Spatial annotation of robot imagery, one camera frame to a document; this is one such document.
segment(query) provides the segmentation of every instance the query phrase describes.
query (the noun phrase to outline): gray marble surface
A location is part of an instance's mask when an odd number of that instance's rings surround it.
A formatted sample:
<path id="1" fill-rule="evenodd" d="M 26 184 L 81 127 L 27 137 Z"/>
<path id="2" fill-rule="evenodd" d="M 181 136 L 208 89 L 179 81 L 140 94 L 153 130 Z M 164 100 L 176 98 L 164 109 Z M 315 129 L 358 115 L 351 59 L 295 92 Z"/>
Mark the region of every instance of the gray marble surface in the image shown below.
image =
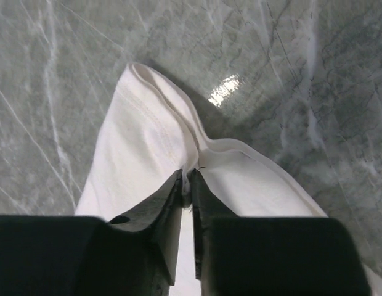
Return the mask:
<path id="1" fill-rule="evenodd" d="M 382 275 L 382 1 L 0 0 L 0 213 L 73 213 L 129 61 L 284 167 Z"/>

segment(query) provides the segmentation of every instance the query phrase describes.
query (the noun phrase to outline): fabric fold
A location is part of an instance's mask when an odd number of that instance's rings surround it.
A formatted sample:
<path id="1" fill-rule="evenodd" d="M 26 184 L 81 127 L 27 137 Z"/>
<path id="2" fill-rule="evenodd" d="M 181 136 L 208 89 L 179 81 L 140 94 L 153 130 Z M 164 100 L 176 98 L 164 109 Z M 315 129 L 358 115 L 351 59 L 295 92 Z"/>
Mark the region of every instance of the fabric fold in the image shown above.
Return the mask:
<path id="1" fill-rule="evenodd" d="M 106 221 L 153 194 L 175 171 L 200 171 L 240 216 L 326 216 L 282 168 L 234 139 L 212 140 L 188 96 L 157 71 L 128 64 L 100 129 L 76 215 Z M 382 279 L 365 267 L 375 296 Z M 192 214 L 184 210 L 176 285 L 170 295 L 200 295 L 193 261 Z"/>

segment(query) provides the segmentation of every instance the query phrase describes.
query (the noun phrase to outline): white towel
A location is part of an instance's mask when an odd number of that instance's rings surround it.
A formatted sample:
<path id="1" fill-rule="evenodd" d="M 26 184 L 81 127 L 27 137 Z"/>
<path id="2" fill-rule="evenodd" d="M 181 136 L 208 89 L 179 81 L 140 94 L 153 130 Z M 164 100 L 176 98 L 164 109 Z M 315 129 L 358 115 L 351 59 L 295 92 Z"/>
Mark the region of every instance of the white towel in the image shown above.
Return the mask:
<path id="1" fill-rule="evenodd" d="M 240 216 L 326 216 L 282 168 L 234 139 L 211 140 L 187 95 L 160 73 L 129 64 L 100 129 L 76 215 L 110 221 L 153 194 L 175 170 L 195 167 Z M 176 284 L 170 295 L 200 295 L 195 279 L 192 214 L 183 211 Z M 382 279 L 365 267 L 374 296 Z"/>

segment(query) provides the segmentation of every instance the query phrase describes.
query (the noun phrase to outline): screw hole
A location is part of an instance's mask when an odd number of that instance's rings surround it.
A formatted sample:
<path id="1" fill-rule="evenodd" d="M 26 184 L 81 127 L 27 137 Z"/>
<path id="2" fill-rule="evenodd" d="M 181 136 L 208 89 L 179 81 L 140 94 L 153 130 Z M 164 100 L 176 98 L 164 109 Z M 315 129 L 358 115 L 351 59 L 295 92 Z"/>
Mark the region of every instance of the screw hole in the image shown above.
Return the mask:
<path id="1" fill-rule="evenodd" d="M 123 224 L 129 222 L 131 219 L 129 219 L 127 216 L 117 216 L 110 220 L 110 224 Z"/>

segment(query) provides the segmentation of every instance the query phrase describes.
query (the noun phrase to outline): white cloth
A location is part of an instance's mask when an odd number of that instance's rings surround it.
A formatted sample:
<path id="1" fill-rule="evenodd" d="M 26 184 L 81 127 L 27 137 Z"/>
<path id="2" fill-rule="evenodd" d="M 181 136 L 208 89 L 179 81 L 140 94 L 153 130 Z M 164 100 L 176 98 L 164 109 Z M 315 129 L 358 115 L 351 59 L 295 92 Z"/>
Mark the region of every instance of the white cloth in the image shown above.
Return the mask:
<path id="1" fill-rule="evenodd" d="M 240 216 L 326 216 L 282 168 L 234 139 L 211 140 L 187 95 L 141 64 L 122 74 L 100 129 L 76 215 L 106 221 L 153 194 L 175 170 L 195 167 Z M 200 295 L 193 261 L 192 214 L 183 211 L 176 284 L 170 295 Z M 382 279 L 365 267 L 374 295 Z"/>

